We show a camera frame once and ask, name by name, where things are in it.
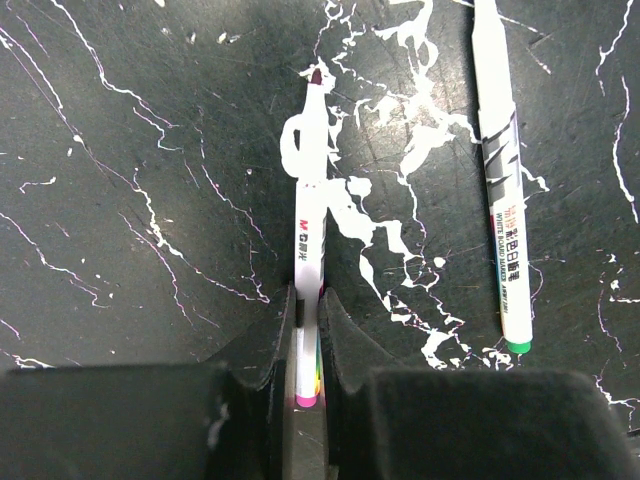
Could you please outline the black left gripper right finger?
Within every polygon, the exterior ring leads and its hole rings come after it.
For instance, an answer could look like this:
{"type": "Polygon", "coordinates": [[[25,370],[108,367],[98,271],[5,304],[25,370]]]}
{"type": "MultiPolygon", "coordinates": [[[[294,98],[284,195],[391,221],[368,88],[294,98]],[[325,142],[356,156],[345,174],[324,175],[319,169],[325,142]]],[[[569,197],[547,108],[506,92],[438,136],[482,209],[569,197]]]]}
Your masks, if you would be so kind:
{"type": "Polygon", "coordinates": [[[319,307],[333,479],[635,479],[605,399],[557,370],[406,366],[328,290],[319,307]]]}

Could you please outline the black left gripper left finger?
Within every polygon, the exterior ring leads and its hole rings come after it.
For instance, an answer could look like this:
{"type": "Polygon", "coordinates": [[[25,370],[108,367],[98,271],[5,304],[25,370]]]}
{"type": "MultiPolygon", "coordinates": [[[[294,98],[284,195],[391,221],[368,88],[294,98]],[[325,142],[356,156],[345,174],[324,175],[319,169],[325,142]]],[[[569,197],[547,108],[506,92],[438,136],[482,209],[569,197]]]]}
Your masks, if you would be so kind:
{"type": "Polygon", "coordinates": [[[287,479],[296,294],[211,358],[12,370],[1,377],[5,479],[287,479]]]}

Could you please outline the purple white pen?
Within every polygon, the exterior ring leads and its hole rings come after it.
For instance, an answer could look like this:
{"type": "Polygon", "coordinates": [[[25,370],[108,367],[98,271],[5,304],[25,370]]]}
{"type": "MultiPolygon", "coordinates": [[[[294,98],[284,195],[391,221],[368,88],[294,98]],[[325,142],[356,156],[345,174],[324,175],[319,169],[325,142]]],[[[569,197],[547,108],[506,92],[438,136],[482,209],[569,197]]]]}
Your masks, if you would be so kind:
{"type": "Polygon", "coordinates": [[[297,366],[296,402],[309,408],[317,401],[317,310],[323,289],[326,204],[322,199],[326,176],[328,118],[322,73],[316,68],[307,84],[302,112],[295,117],[297,366]]]}

